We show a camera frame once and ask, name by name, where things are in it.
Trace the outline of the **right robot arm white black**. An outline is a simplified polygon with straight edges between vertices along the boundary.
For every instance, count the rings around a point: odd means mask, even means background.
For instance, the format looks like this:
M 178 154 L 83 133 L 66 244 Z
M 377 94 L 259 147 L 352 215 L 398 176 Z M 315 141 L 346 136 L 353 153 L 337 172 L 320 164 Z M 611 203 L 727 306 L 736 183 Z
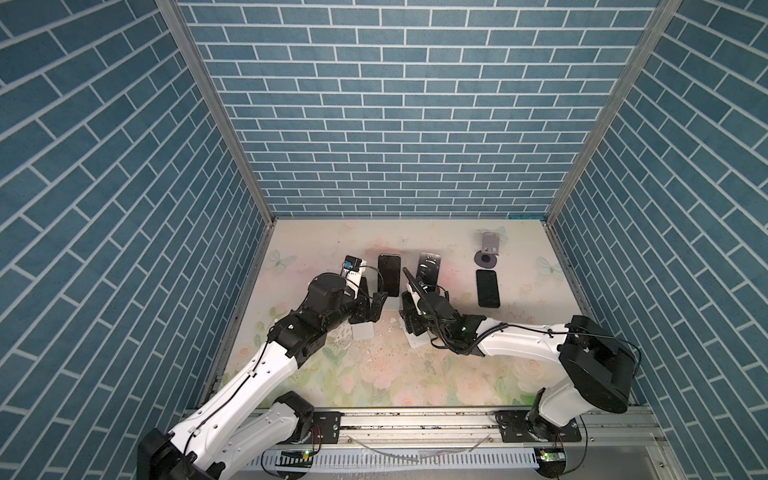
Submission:
M 593 410 L 623 414 L 629 406 L 637 359 L 631 346 L 595 321 L 575 315 L 565 324 L 524 326 L 462 314 L 445 295 L 409 288 L 401 294 L 405 330 L 456 355 L 509 356 L 562 373 L 540 388 L 524 417 L 536 439 L 554 441 L 577 417 Z

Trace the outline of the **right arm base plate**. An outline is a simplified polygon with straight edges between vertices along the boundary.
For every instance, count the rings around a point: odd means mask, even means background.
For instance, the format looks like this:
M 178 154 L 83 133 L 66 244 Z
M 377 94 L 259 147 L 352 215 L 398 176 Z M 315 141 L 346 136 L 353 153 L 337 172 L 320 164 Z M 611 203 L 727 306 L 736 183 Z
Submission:
M 521 409 L 498 410 L 493 414 L 504 443 L 579 443 L 583 440 L 576 420 L 557 427 Z

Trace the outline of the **white stand front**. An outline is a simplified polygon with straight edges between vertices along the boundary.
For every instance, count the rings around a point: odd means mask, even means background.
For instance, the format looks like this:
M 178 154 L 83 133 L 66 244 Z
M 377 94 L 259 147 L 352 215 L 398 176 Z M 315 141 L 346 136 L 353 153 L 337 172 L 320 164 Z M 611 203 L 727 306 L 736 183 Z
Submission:
M 430 335 L 425 332 L 420 335 L 415 335 L 412 333 L 406 333 L 406 340 L 411 348 L 418 349 L 424 346 L 430 346 L 431 338 Z

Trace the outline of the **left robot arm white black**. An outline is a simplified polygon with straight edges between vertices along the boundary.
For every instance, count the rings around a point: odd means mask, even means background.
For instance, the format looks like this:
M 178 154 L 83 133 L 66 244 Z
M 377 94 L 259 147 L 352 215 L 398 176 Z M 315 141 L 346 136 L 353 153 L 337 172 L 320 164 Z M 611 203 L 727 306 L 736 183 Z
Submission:
M 261 402 L 317 351 L 345 321 L 375 323 L 388 295 L 369 293 L 358 273 L 316 276 L 300 306 L 278 320 L 263 345 L 220 391 L 172 429 L 139 442 L 139 479 L 230 479 L 270 448 L 305 439 L 314 407 L 294 391 L 258 418 Z

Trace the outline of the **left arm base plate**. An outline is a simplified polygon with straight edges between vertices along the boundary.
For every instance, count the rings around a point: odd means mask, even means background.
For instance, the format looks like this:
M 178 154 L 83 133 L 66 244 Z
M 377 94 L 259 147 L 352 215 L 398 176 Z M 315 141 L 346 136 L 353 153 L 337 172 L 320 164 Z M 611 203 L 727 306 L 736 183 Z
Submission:
M 339 442 L 342 418 L 343 414 L 334 410 L 314 411 L 312 415 L 290 414 L 289 420 L 296 419 L 292 429 L 283 433 L 282 428 L 276 433 L 264 434 L 263 438 L 270 439 L 267 444 L 269 448 L 273 445 L 303 445 L 311 442 L 315 445 L 334 445 Z

